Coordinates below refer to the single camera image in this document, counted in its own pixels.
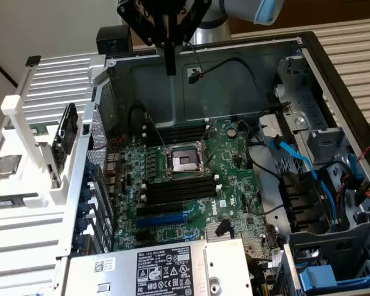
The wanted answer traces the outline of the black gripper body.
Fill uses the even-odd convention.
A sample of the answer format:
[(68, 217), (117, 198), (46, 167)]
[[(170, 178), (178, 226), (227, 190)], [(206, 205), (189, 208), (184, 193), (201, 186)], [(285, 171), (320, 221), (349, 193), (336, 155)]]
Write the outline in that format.
[(176, 47), (190, 40), (211, 4), (193, 1), (180, 21), (186, 1), (119, 1), (117, 12), (145, 45)]

